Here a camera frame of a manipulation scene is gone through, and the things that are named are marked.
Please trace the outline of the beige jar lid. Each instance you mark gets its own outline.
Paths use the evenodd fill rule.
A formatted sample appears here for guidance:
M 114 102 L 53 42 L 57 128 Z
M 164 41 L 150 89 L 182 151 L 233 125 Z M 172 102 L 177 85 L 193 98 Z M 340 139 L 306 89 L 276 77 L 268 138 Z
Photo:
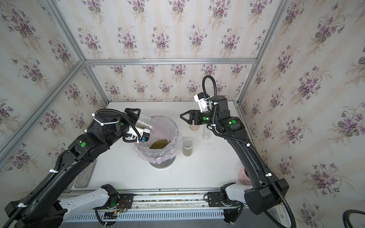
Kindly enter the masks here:
M 189 128 L 192 131 L 198 131 L 200 129 L 200 126 L 191 124 L 191 125 L 189 125 Z

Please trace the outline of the clear jar with mung beans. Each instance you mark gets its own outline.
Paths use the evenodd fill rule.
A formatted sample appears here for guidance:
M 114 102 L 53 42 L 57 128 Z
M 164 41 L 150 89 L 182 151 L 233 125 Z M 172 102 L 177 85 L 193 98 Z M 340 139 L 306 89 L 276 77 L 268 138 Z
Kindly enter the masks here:
M 204 140 L 209 140 L 211 138 L 211 130 L 208 127 L 203 128 L 202 138 Z

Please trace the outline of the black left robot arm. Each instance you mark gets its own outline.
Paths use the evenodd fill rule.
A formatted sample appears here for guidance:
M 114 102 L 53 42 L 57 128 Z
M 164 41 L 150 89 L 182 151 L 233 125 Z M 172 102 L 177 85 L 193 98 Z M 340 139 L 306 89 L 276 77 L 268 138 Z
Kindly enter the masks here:
M 5 207 L 9 219 L 4 227 L 14 223 L 16 228 L 58 228 L 72 210 L 70 204 L 61 205 L 59 196 L 119 139 L 134 136 L 132 142 L 142 140 L 136 127 L 140 116 L 138 108 L 126 108 L 123 112 L 104 108 L 93 113 L 93 120 L 85 133 L 58 156 L 55 167 L 37 188 Z

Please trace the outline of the jar with beige lid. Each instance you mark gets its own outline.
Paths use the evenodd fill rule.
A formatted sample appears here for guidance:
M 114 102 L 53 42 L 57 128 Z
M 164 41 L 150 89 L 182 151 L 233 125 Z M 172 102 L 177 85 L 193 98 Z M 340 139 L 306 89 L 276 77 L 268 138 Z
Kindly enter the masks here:
M 140 113 L 135 127 L 140 128 L 140 129 L 151 130 L 152 129 L 152 117 L 150 117 L 144 113 Z

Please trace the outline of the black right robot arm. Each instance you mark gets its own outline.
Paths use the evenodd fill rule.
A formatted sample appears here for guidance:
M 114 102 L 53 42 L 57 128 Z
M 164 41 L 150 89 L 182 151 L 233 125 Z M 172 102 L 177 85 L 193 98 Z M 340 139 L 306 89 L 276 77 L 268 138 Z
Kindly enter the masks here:
M 199 93 L 194 96 L 194 100 L 199 109 L 189 110 L 181 114 L 180 118 L 188 124 L 206 125 L 215 136 L 225 139 L 238 155 L 251 181 L 252 188 L 241 193 L 226 189 L 228 198 L 246 204 L 256 215 L 279 204 L 283 204 L 287 213 L 292 215 L 285 199 L 289 190 L 288 182 L 279 179 L 252 146 L 242 121 L 231 115 L 227 99 Z

